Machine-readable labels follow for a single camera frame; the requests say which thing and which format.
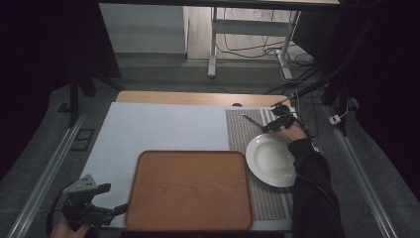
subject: cable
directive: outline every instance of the cable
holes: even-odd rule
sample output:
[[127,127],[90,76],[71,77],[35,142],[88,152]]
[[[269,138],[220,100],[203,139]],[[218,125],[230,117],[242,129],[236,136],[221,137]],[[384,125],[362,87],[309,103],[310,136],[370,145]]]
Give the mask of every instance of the cable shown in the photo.
[[318,134],[319,134],[319,128],[318,128],[318,115],[316,114],[316,109],[315,109],[314,91],[311,91],[311,99],[312,99],[312,109],[314,110],[315,131],[316,131],[316,136],[312,136],[312,138],[316,138],[318,137]]
[[267,48],[267,49],[264,49],[263,51],[265,52],[265,53],[267,53],[267,52],[272,52],[272,51],[281,51],[281,49],[282,49],[282,47],[279,47],[279,48]]
[[299,115],[299,117],[300,117],[299,95],[297,94],[297,90],[296,90],[296,89],[294,89],[294,92],[296,93],[296,101],[297,101],[297,115]]
[[[232,16],[233,16],[233,19],[235,19],[235,16],[234,16],[234,14],[233,14],[233,8],[232,8],[232,10],[231,10],[231,13],[232,13]],[[274,11],[272,12],[272,14],[271,14],[271,19],[273,19],[273,16],[274,16]],[[225,8],[225,10],[224,10],[224,13],[223,13],[223,18],[224,19],[226,19],[226,8]],[[243,57],[243,58],[251,58],[251,59],[254,59],[254,58],[261,58],[261,57],[263,57],[263,56],[266,56],[266,55],[268,55],[268,53],[270,53],[270,52],[272,52],[273,50],[270,50],[269,52],[266,52],[265,51],[265,47],[270,47],[270,46],[275,46],[275,45],[279,45],[279,44],[282,44],[282,43],[284,43],[284,42],[277,42],[277,43],[271,43],[271,44],[266,44],[266,41],[265,41],[265,43],[264,43],[264,45],[262,45],[262,46],[256,46],[256,47],[249,47],[249,48],[240,48],[240,49],[231,49],[229,46],[228,46],[228,43],[227,43],[227,38],[226,38],[226,34],[223,34],[223,37],[224,37],[224,41],[225,41],[225,46],[226,46],[226,49],[228,49],[230,52],[240,52],[240,51],[247,51],[247,50],[253,50],[253,49],[258,49],[258,48],[262,48],[262,50],[264,51],[264,55],[261,55],[261,56],[257,56],[257,57],[247,57],[247,56],[243,56],[243,55],[241,55],[241,54],[232,54],[232,55],[235,55],[235,56],[238,56],[238,57]],[[217,46],[217,48],[218,48],[218,50],[220,51],[220,52],[222,52],[222,53],[228,53],[228,52],[224,52],[224,51],[222,51],[218,46]]]
[[318,71],[318,68],[316,68],[316,67],[311,67],[308,70],[310,70],[310,69],[315,69],[315,70],[312,70],[309,74],[305,75],[302,79],[299,79],[298,81],[291,82],[291,83],[287,84],[286,87],[281,91],[280,95],[283,95],[287,89],[289,89],[290,87],[295,86],[295,85],[297,85],[297,84],[305,81],[310,76],[312,76],[315,72]]
[[296,177],[305,180],[310,185],[314,186],[318,191],[320,191],[321,194],[328,200],[328,202],[330,202],[331,206],[333,207],[334,211],[337,213],[338,217],[340,217],[340,209],[337,207],[336,203],[334,203],[334,201],[331,198],[331,196],[320,185],[318,185],[312,179],[307,178],[307,177],[301,175],[298,172],[296,172]]
[[297,57],[299,57],[299,56],[309,55],[307,53],[299,54],[299,55],[295,56],[294,59],[291,59],[290,58],[290,53],[286,53],[286,55],[288,57],[288,59],[286,61],[289,62],[290,65],[292,65],[294,67],[301,68],[301,67],[305,67],[305,66],[313,66],[314,65],[313,62],[310,62],[310,63],[301,63],[301,62],[299,62],[299,60],[296,60]]
[[225,92],[227,92],[227,93],[231,93],[228,89],[226,89],[226,88],[224,88],[224,87],[222,87],[222,86],[216,85],[216,87],[218,87],[218,88],[222,89],[223,91],[225,91]]
[[309,140],[312,140],[312,136],[309,133],[308,127],[306,127],[305,123],[303,123],[302,120],[297,119],[296,117],[292,116],[289,113],[287,113],[285,115],[287,115],[287,117],[289,117],[290,119],[293,119],[293,121],[297,122],[297,124],[299,124],[300,128],[302,128],[302,131],[305,133],[306,138],[308,138]]
[[55,207],[56,204],[58,203],[59,198],[62,195],[62,192],[70,185],[72,185],[73,183],[75,183],[75,181],[68,183],[66,186],[64,186],[59,193],[55,196],[55,199],[53,200],[52,203],[52,208],[50,209],[50,212],[47,216],[47,220],[46,220],[46,236],[50,237],[50,235],[52,234],[53,231],[53,214],[55,212]]
[[219,46],[217,45],[217,43],[216,43],[216,48],[217,48],[217,50],[219,50],[221,53],[231,54],[231,55],[235,55],[235,56],[242,57],[242,58],[246,58],[246,59],[256,59],[256,58],[265,57],[265,56],[267,56],[270,52],[274,51],[274,50],[268,51],[267,53],[264,53],[264,54],[262,54],[262,55],[260,55],[260,56],[247,57],[247,56],[244,56],[244,55],[241,55],[241,54],[237,54],[237,53],[233,53],[233,52],[226,52],[226,51],[222,51],[222,50],[219,48]]
[[259,17],[259,20],[263,19],[263,15],[265,15],[265,9],[262,9],[262,15]]
[[313,63],[311,63],[311,64],[302,64],[302,65],[300,65],[300,66],[295,66],[295,65],[293,65],[293,64],[292,64],[292,63],[293,63],[293,60],[291,60],[291,59],[290,59],[290,54],[289,54],[289,53],[287,53],[286,55],[288,56],[289,60],[286,60],[286,64],[284,64],[284,65],[281,67],[281,69],[280,69],[280,76],[281,76],[281,78],[283,79],[283,81],[285,81],[285,82],[295,82],[295,81],[296,81],[296,79],[294,79],[294,80],[289,80],[289,79],[286,79],[286,78],[285,78],[285,76],[284,76],[284,73],[283,73],[283,68],[284,68],[285,66],[287,66],[288,64],[290,64],[290,65],[292,65],[292,66],[294,66],[294,67],[297,67],[297,68],[302,68],[302,67],[305,67],[305,66],[310,66],[310,68],[309,68],[309,69],[314,68],[314,64],[313,64]]
[[282,86],[279,86],[279,87],[275,87],[275,88],[271,88],[271,89],[269,89],[268,91],[266,91],[264,94],[269,94],[270,92],[272,92],[272,91],[276,91],[276,90],[280,90],[281,88],[284,88],[284,87],[286,87],[286,88],[289,88],[290,86],[293,86],[293,85],[297,85],[298,83],[300,83],[301,81],[304,81],[305,79],[301,79],[302,77],[304,77],[305,76],[305,74],[309,71],[309,70],[311,70],[311,69],[313,69],[314,67],[311,67],[311,68],[308,68],[306,71],[304,71],[302,74],[300,74],[300,76],[298,76],[298,77],[296,77],[296,79],[294,79],[293,81],[291,81],[291,82],[289,82],[289,83],[287,83],[287,84],[284,84],[284,85],[282,85]]
[[347,115],[347,112],[349,111],[349,105],[346,105],[346,112],[340,116],[340,118],[343,118],[344,116]]

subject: wooden tray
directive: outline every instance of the wooden tray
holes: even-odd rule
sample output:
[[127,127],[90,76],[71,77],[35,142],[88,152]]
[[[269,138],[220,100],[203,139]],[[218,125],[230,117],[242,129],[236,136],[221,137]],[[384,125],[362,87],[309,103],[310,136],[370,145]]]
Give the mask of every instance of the wooden tray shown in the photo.
[[244,156],[143,152],[125,219],[135,231],[248,230],[253,218]]

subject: wooden desk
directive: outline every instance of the wooden desk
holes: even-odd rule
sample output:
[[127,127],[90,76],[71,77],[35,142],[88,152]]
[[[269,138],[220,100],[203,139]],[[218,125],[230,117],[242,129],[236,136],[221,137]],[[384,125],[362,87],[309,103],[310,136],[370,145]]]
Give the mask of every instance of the wooden desk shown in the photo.
[[244,107],[269,107],[284,98],[285,96],[282,95],[122,91],[118,94],[116,101],[209,106],[232,106],[234,103],[241,103]]
[[339,11],[338,0],[99,0],[98,3],[227,7],[294,11]]

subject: power strip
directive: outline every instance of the power strip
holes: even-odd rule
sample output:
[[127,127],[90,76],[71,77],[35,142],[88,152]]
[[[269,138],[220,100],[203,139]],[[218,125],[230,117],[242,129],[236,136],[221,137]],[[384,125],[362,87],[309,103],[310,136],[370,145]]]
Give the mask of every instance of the power strip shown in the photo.
[[330,123],[333,125],[337,125],[341,122],[341,118],[339,117],[339,115],[335,115],[330,117]]

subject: black sleeve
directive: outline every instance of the black sleeve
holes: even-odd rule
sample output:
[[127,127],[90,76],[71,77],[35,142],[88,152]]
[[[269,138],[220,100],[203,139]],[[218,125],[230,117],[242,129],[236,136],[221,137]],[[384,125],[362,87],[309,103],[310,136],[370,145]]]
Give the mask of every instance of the black sleeve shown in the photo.
[[308,139],[290,143],[296,181],[293,187],[293,238],[346,237],[340,218],[340,204],[331,188],[330,166]]

